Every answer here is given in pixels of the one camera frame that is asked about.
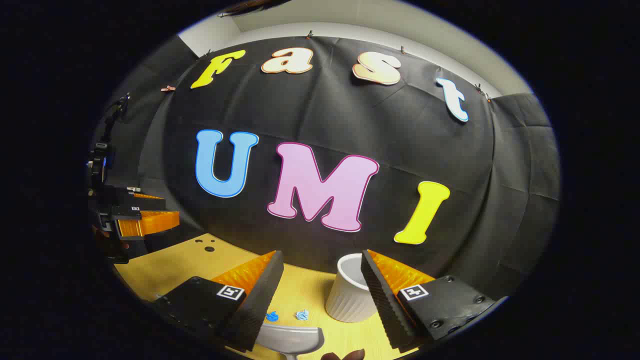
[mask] wooden table surface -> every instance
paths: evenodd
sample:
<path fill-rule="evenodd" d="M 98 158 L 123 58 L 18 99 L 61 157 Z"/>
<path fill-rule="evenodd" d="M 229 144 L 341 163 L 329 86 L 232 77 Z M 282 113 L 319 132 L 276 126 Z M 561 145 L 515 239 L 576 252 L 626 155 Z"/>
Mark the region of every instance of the wooden table surface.
<path fill-rule="evenodd" d="M 213 247 L 207 252 L 205 247 Z M 205 279 L 241 265 L 261 254 L 243 250 L 210 234 L 152 252 L 119 264 L 116 268 L 139 297 L 154 301 L 192 276 Z M 324 345 L 317 351 L 298 356 L 299 360 L 320 360 L 327 352 L 335 352 L 340 358 L 351 351 L 365 349 L 366 360 L 389 360 L 401 356 L 391 349 L 378 313 L 359 323 L 334 320 L 324 310 L 335 274 L 318 272 L 289 264 L 284 265 L 280 284 L 273 296 L 269 312 L 276 311 L 279 319 L 272 323 L 283 326 L 320 327 L 324 333 Z M 309 320 L 296 319 L 297 311 L 309 311 Z M 284 356 L 258 344 L 252 352 L 240 353 L 250 359 L 281 360 Z"/>

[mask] light blue piece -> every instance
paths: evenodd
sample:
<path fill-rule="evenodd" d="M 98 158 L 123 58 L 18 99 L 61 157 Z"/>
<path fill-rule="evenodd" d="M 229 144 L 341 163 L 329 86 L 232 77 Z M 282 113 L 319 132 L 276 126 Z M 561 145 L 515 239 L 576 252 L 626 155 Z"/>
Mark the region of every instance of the light blue piece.
<path fill-rule="evenodd" d="M 269 320 L 270 322 L 278 321 L 278 314 L 276 314 L 275 311 L 272 311 L 272 312 L 268 313 L 267 314 L 267 320 Z"/>
<path fill-rule="evenodd" d="M 462 110 L 460 107 L 460 100 L 464 101 L 465 96 L 458 91 L 456 88 L 456 84 L 451 80 L 437 78 L 436 82 L 442 86 L 444 90 L 444 101 L 447 103 L 447 108 L 453 116 L 457 117 L 458 120 L 467 122 L 469 120 L 469 115 L 467 112 Z"/>
<path fill-rule="evenodd" d="M 196 135 L 198 153 L 196 154 L 196 179 L 208 193 L 217 197 L 234 197 L 244 188 L 249 165 L 251 148 L 258 144 L 255 134 L 238 131 L 231 134 L 229 141 L 234 144 L 234 157 L 231 162 L 231 174 L 226 181 L 216 179 L 213 174 L 216 145 L 223 135 L 218 130 L 202 130 Z"/>
<path fill-rule="evenodd" d="M 298 311 L 296 313 L 296 319 L 309 320 L 309 310 Z"/>

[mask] pink letter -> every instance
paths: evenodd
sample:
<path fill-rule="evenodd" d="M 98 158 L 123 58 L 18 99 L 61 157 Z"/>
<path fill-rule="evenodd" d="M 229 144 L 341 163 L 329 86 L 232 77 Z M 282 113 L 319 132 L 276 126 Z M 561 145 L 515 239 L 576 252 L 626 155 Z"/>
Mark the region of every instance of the pink letter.
<path fill-rule="evenodd" d="M 284 142 L 278 145 L 276 152 L 282 158 L 280 182 L 276 199 L 267 205 L 267 211 L 277 217 L 296 217 L 298 212 L 292 205 L 295 191 L 306 221 L 315 219 L 333 200 L 329 213 L 321 219 L 322 224 L 350 233 L 360 230 L 360 206 L 369 179 L 380 168 L 377 162 L 360 155 L 346 156 L 323 181 L 309 146 Z"/>

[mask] white cup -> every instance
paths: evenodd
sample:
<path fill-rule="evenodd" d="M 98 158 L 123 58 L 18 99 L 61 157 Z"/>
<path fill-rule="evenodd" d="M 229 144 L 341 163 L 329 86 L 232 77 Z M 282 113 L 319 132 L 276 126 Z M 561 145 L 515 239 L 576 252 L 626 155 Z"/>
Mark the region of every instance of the white cup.
<path fill-rule="evenodd" d="M 378 310 L 364 280 L 362 254 L 349 254 L 338 260 L 338 273 L 324 306 L 326 312 L 342 322 L 361 322 Z"/>

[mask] letter u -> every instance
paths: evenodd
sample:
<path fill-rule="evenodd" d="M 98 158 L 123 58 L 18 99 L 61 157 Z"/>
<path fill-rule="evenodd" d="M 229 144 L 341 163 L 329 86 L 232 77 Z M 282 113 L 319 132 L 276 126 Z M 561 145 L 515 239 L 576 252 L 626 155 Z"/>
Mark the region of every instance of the letter u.
<path fill-rule="evenodd" d="M 231 134 L 229 141 L 234 144 L 231 174 L 226 181 L 216 179 L 213 174 L 216 145 L 223 135 L 218 130 L 202 130 L 196 135 L 198 153 L 196 155 L 196 179 L 208 193 L 217 197 L 234 197 L 244 188 L 251 148 L 258 144 L 258 136 L 244 131 Z"/>

